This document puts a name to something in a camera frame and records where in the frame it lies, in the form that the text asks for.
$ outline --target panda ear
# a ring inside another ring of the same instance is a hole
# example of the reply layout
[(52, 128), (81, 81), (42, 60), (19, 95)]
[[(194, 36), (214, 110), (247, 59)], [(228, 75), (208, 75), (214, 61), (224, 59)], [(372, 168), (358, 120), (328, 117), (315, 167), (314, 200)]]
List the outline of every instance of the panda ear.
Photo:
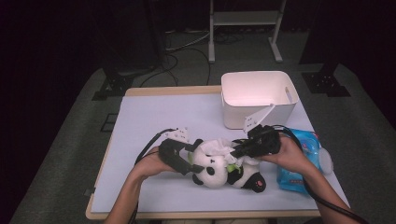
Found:
[(203, 185), (204, 184), (204, 182), (202, 182), (200, 179), (198, 179), (197, 175), (192, 175), (192, 181), (194, 181), (194, 183), (196, 185)]

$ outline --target shelf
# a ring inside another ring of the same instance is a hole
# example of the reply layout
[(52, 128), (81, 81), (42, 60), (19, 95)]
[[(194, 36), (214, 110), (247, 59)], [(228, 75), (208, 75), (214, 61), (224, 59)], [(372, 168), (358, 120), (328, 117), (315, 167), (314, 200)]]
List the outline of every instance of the shelf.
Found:
[(215, 12), (214, 25), (274, 25), (279, 11)]

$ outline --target human arm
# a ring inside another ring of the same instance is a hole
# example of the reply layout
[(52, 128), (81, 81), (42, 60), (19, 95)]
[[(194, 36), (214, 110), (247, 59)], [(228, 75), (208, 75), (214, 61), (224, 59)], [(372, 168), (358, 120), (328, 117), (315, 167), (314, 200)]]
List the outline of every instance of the human arm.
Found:
[[(302, 175), (308, 186), (320, 198), (351, 212), (320, 170), (304, 155), (293, 140), (281, 135), (280, 142), (281, 147), (277, 154), (261, 156), (257, 159), (275, 163), (286, 170)], [(359, 223), (321, 203), (317, 202), (317, 205), (324, 223)]]
[(128, 223), (136, 208), (143, 181), (164, 171), (174, 170), (161, 161), (158, 148), (154, 147), (128, 174), (105, 223)]

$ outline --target metal stand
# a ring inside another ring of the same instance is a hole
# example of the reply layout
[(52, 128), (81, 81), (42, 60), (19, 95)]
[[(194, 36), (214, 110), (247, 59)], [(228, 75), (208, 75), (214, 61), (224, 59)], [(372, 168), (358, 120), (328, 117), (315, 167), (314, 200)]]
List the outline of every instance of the metal stand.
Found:
[(112, 66), (104, 66), (106, 79), (99, 91), (92, 97), (93, 101), (104, 101), (111, 96), (124, 96), (125, 92), (132, 87), (134, 78), (153, 71), (154, 68), (145, 70), (117, 71)]
[(347, 88), (341, 86), (333, 75), (337, 65), (338, 61), (330, 61), (316, 73), (302, 73), (309, 90), (312, 93), (326, 93), (329, 97), (350, 96)]
[(285, 5), (287, 0), (282, 0), (279, 11), (247, 11), (247, 12), (215, 12), (213, 1), (210, 0), (210, 24), (209, 24), (209, 62), (215, 62), (215, 42), (213, 40), (214, 26), (220, 25), (274, 25), (275, 30), (272, 37), (269, 37), (269, 43), (274, 53), (277, 63), (283, 62), (279, 49), (276, 45), (277, 35), (279, 33), (280, 23), (283, 19)]

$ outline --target cable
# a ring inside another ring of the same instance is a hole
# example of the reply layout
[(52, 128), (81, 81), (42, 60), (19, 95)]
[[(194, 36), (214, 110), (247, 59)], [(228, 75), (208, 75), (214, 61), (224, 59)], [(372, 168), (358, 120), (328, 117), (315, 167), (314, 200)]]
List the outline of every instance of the cable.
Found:
[(241, 37), (237, 37), (237, 35), (229, 35), (229, 34), (220, 33), (220, 34), (216, 34), (214, 41), (218, 45), (231, 45), (236, 42), (242, 41), (244, 39), (245, 39), (244, 35), (241, 35)]
[[(143, 148), (143, 150), (137, 156), (136, 161), (134, 162), (134, 164), (137, 164), (143, 158), (145, 158), (146, 156), (152, 154), (152, 153), (149, 153), (149, 154), (147, 154), (145, 156), (146, 152), (149, 151), (149, 149), (151, 148), (152, 144), (154, 144), (161, 137), (161, 135), (163, 133), (172, 132), (172, 131), (174, 131), (174, 129), (165, 129), (162, 132), (155, 134), (155, 136), (153, 138), (151, 138), (151, 140), (148, 142), (148, 144)], [(137, 201), (136, 207), (134, 208), (134, 212), (132, 213), (131, 218), (128, 221), (129, 224), (135, 223), (138, 207), (139, 207), (139, 201)]]
[(306, 189), (306, 191), (309, 193), (309, 195), (318, 203), (323, 204), (324, 206), (331, 208), (333, 211), (336, 211), (340, 214), (343, 214), (344, 216), (350, 217), (352, 219), (354, 219), (355, 221), (358, 221), (361, 224), (368, 224), (368, 222), (366, 220), (364, 220), (364, 218), (347, 211), (346, 209), (339, 207), (333, 203), (329, 203), (326, 200), (320, 198), (308, 185), (308, 183), (305, 181), (305, 179), (303, 179), (304, 182), (304, 187)]
[[(143, 85), (144, 85), (147, 81), (149, 81), (150, 79), (152, 79), (153, 77), (156, 77), (156, 76), (158, 76), (158, 75), (160, 75), (160, 74), (163, 74), (163, 73), (166, 73), (166, 72), (170, 72), (170, 70), (174, 69), (174, 68), (177, 66), (177, 64), (178, 64), (178, 59), (177, 59), (176, 56), (171, 55), (171, 54), (167, 54), (166, 56), (169, 56), (169, 57), (174, 58), (174, 59), (176, 60), (175, 64), (172, 65), (172, 67), (170, 67), (170, 68), (168, 68), (168, 69), (164, 69), (164, 70), (162, 70), (161, 72), (155, 73), (155, 74), (153, 74), (153, 75), (147, 77), (147, 78), (146, 78), (145, 80), (143, 80), (143, 82), (140, 84), (139, 88), (143, 87)], [(177, 79), (172, 73), (170, 73), (170, 75), (173, 77), (174, 81), (176, 82), (176, 85), (178, 85), (178, 84), (177, 84), (177, 83), (178, 83), (178, 79)]]
[(199, 37), (199, 38), (197, 38), (197, 39), (191, 41), (190, 43), (184, 44), (184, 45), (179, 46), (179, 47), (175, 47), (175, 48), (171, 48), (171, 49), (166, 49), (166, 50), (167, 50), (167, 51), (173, 51), (173, 50), (183, 49), (183, 48), (186, 48), (186, 47), (188, 47), (188, 46), (190, 46), (190, 45), (193, 45), (193, 44), (196, 44), (196, 43), (200, 42), (201, 40), (207, 38), (208, 36), (209, 36), (209, 33), (207, 33), (206, 35), (201, 36), (201, 37)]
[[(294, 133), (293, 133), (290, 129), (288, 129), (287, 127), (285, 127), (285, 126), (283, 126), (283, 125), (274, 125), (273, 127), (283, 127), (283, 128), (284, 128), (283, 131), (287, 130), (285, 133), (286, 133), (289, 137), (291, 137), (291, 139), (293, 139), (293, 141), (297, 144), (297, 146), (300, 148), (300, 150), (303, 151), (303, 147), (301, 146), (300, 141), (298, 140), (298, 138), (294, 135)], [(356, 214), (354, 214), (354, 213), (352, 213), (352, 212), (349, 212), (349, 211), (347, 211), (346, 209), (344, 209), (344, 208), (342, 208), (342, 207), (339, 207), (339, 206), (337, 206), (337, 205), (335, 205), (335, 204), (333, 204), (333, 203), (329, 203), (329, 202), (327, 202), (326, 200), (320, 198), (320, 197), (309, 187), (308, 183), (305, 181), (304, 178), (303, 178), (303, 183), (304, 183), (304, 187), (305, 187), (306, 191), (308, 192), (308, 194), (309, 194), (315, 201), (317, 201), (318, 203), (321, 203), (321, 204), (323, 204), (324, 206), (326, 206), (326, 207), (332, 209), (333, 211), (338, 212), (338, 213), (340, 213), (340, 214), (342, 214), (342, 215), (344, 215), (344, 216), (350, 217), (350, 218), (354, 219), (355, 221), (358, 221), (358, 222), (361, 223), (361, 224), (368, 224), (368, 222), (367, 222), (366, 220), (364, 220), (362, 217), (360, 217), (360, 216), (358, 216), (358, 215), (356, 215)]]
[(200, 51), (198, 49), (177, 49), (177, 50), (173, 50), (172, 52), (177, 52), (177, 51), (182, 51), (182, 50), (195, 50), (195, 51), (201, 53), (204, 56), (204, 58), (205, 58), (205, 60), (207, 62), (207, 67), (208, 67), (208, 74), (207, 74), (207, 79), (206, 79), (206, 83), (205, 84), (206, 84), (206, 86), (208, 86), (209, 85), (210, 74), (211, 74), (211, 67), (210, 67), (209, 59), (206, 57), (206, 55), (202, 51)]

